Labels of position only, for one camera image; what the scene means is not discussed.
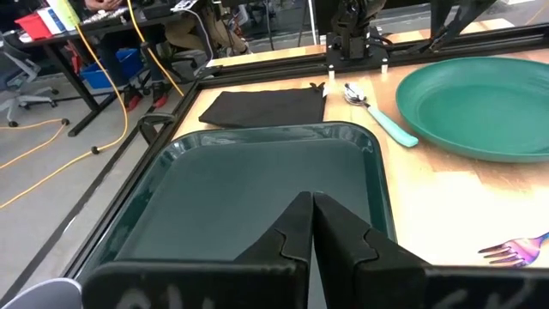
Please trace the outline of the white box blue print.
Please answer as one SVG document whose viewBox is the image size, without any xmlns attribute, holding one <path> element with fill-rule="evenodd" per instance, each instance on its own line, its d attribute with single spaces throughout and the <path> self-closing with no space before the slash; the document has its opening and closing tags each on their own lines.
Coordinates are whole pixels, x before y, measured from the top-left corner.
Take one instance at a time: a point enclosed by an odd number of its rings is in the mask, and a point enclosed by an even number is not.
<svg viewBox="0 0 549 309">
<path fill-rule="evenodd" d="M 59 20 L 51 7 L 38 9 L 37 13 L 52 35 L 57 35 L 65 31 L 63 23 Z"/>
</svg>

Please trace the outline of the green plate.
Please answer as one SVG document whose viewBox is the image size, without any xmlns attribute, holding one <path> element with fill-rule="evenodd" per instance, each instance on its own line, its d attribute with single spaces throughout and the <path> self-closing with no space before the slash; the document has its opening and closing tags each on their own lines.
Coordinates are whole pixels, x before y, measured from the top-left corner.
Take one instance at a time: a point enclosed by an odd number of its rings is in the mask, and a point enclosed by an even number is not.
<svg viewBox="0 0 549 309">
<path fill-rule="evenodd" d="M 549 161 L 549 64 L 455 58 L 403 78 L 398 110 L 425 140 L 482 161 Z"/>
</svg>

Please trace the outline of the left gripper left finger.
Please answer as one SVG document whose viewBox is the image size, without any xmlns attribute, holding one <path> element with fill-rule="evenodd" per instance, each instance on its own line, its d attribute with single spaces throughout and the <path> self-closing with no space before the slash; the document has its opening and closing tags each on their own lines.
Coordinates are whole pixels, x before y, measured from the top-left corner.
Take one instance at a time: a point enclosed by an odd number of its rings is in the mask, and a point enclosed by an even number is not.
<svg viewBox="0 0 549 309">
<path fill-rule="evenodd" d="M 270 263 L 293 260 L 308 264 L 313 234 L 313 196 L 300 192 L 259 239 L 234 261 Z"/>
</svg>

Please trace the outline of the iridescent fork teal handle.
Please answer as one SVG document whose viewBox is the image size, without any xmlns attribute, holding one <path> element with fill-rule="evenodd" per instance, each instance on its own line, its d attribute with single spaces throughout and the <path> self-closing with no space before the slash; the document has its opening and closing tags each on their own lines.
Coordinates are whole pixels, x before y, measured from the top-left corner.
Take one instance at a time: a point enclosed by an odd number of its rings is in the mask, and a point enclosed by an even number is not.
<svg viewBox="0 0 549 309">
<path fill-rule="evenodd" d="M 483 248 L 478 253 L 489 264 L 522 268 L 535 262 L 543 247 L 549 245 L 549 232 L 535 238 L 519 238 Z"/>
</svg>

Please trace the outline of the person's shoe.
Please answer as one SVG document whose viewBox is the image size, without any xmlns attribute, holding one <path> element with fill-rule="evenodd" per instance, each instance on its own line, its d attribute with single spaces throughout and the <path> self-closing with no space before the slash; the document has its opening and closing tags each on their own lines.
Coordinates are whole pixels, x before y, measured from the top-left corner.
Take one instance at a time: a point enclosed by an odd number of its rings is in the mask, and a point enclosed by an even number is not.
<svg viewBox="0 0 549 309">
<path fill-rule="evenodd" d="M 133 85 L 128 84 L 123 88 L 124 108 L 127 112 L 136 108 L 142 100 L 142 94 Z"/>
<path fill-rule="evenodd" d="M 153 82 L 151 85 L 153 96 L 153 107 L 161 108 L 168 100 L 172 86 L 164 82 Z"/>
</svg>

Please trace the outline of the grey office chair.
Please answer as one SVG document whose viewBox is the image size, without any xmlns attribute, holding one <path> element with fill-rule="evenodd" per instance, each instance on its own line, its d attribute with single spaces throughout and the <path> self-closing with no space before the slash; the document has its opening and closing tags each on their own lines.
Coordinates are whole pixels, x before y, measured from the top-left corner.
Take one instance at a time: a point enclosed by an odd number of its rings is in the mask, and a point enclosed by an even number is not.
<svg viewBox="0 0 549 309">
<path fill-rule="evenodd" d="M 25 85 L 38 77 L 39 72 L 40 67 L 30 59 L 30 55 L 17 49 L 4 38 L 3 33 L 0 33 L 0 94 L 9 95 L 5 100 L 0 100 L 0 112 L 7 112 L 9 129 L 19 126 L 13 116 L 17 107 L 26 110 L 32 105 L 40 104 L 57 107 L 51 96 L 43 96 L 45 93 L 58 94 L 55 88 L 39 88 L 31 94 L 22 91 Z"/>
</svg>

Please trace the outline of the black cloth napkin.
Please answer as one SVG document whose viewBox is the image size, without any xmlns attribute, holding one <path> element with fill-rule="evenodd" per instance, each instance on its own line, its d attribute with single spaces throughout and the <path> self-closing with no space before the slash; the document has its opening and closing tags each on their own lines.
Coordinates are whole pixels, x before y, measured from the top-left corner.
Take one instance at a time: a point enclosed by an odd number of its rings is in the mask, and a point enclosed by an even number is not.
<svg viewBox="0 0 549 309">
<path fill-rule="evenodd" d="M 222 92 L 199 117 L 224 128 L 316 124 L 323 121 L 325 84 L 260 92 Z"/>
</svg>

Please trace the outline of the red plastic bin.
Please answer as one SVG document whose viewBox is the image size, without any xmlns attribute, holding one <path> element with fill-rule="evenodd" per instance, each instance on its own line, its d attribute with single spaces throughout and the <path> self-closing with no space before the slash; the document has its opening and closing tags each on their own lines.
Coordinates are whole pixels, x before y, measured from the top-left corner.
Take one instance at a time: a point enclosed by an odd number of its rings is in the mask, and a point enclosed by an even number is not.
<svg viewBox="0 0 549 309">
<path fill-rule="evenodd" d="M 25 15 L 16 19 L 15 23 L 18 24 L 32 40 L 49 39 L 52 36 L 50 29 L 46 26 L 38 13 Z"/>
</svg>

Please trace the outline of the blue storage bin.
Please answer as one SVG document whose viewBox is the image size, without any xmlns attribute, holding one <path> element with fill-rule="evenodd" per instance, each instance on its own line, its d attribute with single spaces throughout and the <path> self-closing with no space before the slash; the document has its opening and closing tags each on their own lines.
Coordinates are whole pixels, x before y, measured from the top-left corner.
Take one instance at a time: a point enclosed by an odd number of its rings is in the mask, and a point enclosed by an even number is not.
<svg viewBox="0 0 549 309">
<path fill-rule="evenodd" d="M 138 72 L 144 67 L 141 53 L 137 49 L 119 50 L 117 58 L 119 63 L 122 64 L 124 75 L 129 79 L 137 76 Z M 80 76 L 93 89 L 109 88 L 111 86 L 104 72 L 96 63 L 81 69 Z"/>
</svg>

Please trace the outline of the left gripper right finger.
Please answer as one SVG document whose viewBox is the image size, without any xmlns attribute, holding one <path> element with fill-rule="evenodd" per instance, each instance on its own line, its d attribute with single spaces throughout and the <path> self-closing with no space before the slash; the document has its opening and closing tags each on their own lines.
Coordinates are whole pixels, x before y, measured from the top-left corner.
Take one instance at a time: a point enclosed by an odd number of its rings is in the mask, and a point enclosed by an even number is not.
<svg viewBox="0 0 549 309">
<path fill-rule="evenodd" d="M 332 197 L 314 195 L 314 246 L 328 309 L 424 309 L 427 262 Z"/>
</svg>

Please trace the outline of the grey-blue mug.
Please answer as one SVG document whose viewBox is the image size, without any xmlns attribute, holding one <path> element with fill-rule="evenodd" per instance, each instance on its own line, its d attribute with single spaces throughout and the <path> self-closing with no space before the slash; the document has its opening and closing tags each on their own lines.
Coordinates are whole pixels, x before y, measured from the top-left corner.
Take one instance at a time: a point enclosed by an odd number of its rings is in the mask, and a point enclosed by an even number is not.
<svg viewBox="0 0 549 309">
<path fill-rule="evenodd" d="M 1 309 L 83 309 L 81 284 L 66 277 L 49 279 L 27 288 Z"/>
</svg>

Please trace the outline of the black office desk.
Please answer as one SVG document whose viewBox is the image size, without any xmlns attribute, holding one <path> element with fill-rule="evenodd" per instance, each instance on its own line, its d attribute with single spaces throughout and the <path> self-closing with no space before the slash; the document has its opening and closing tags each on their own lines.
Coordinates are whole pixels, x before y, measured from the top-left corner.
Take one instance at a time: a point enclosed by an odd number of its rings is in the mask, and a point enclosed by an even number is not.
<svg viewBox="0 0 549 309">
<path fill-rule="evenodd" d="M 139 17 L 136 17 L 136 23 L 138 26 L 148 27 L 156 24 L 161 24 L 162 22 L 168 22 L 168 21 L 176 21 L 178 19 L 182 19 L 183 15 L 179 13 L 172 13 L 171 15 L 166 15 L 163 17 L 154 18 L 151 20 L 147 20 L 144 17 L 144 14 L 141 13 L 140 10 L 137 10 L 140 13 L 138 13 Z M 121 23 L 119 25 L 111 25 L 110 27 L 103 27 L 103 28 L 96 28 L 91 30 L 84 30 L 83 32 L 87 35 L 96 35 L 98 33 L 101 33 L 101 31 L 104 31 L 104 33 L 114 33 L 114 32 L 121 32 L 124 30 L 128 30 L 132 28 L 133 26 L 130 25 L 130 23 L 126 22 L 125 24 Z M 25 48 L 31 48 L 31 47 L 41 47 L 45 54 L 48 56 L 48 58 L 56 65 L 57 69 L 60 70 L 64 76 L 69 81 L 70 85 L 77 91 L 77 93 L 80 95 L 79 97 L 83 99 L 84 102 L 87 104 L 88 109 L 90 110 L 89 114 L 83 118 L 79 123 L 75 124 L 74 127 L 69 131 L 68 136 L 74 137 L 77 136 L 82 130 L 84 130 L 105 108 L 107 108 L 114 100 L 115 94 L 111 91 L 109 93 L 109 96 L 107 96 L 106 99 L 101 101 L 101 103 L 98 103 L 94 96 L 88 91 L 88 88 L 84 85 L 82 82 L 79 73 L 75 73 L 73 70 L 72 65 L 70 62 L 65 58 L 65 56 L 62 54 L 62 49 L 60 46 L 62 43 L 66 43 L 68 41 L 72 40 L 78 40 L 81 38 L 78 35 L 78 32 L 70 31 L 61 33 L 58 35 L 55 35 L 53 37 L 50 37 L 48 39 L 37 39 L 32 40 L 29 42 L 22 42 L 19 39 L 18 34 L 15 35 L 15 39 L 12 41 L 13 46 L 17 47 L 19 49 L 25 49 Z M 199 76 L 207 76 L 212 75 L 216 71 L 214 69 L 218 69 L 217 67 L 208 67 L 208 63 L 206 64 L 206 69 L 199 70 Z"/>
</svg>

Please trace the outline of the dark green serving tray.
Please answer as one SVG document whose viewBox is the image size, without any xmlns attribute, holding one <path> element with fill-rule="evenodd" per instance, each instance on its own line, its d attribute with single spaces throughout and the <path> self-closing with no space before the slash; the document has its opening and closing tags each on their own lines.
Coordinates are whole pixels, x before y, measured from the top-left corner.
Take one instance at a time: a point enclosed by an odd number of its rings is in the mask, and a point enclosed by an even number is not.
<svg viewBox="0 0 549 309">
<path fill-rule="evenodd" d="M 75 272 L 123 259 L 231 260 L 303 191 L 395 236 L 381 147 L 347 122 L 202 130 L 156 156 Z"/>
</svg>

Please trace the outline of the silver spoon teal handle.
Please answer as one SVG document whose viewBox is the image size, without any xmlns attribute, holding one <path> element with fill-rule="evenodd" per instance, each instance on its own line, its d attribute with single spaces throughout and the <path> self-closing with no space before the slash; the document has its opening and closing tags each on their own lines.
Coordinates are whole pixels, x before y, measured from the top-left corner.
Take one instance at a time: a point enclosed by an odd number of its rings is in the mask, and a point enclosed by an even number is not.
<svg viewBox="0 0 549 309">
<path fill-rule="evenodd" d="M 365 92 L 356 83 L 346 82 L 344 84 L 344 97 L 349 104 L 364 107 L 385 130 L 385 132 L 401 146 L 412 148 L 419 143 L 419 139 L 417 137 L 408 134 L 391 118 L 386 116 L 375 106 L 370 105 Z"/>
</svg>

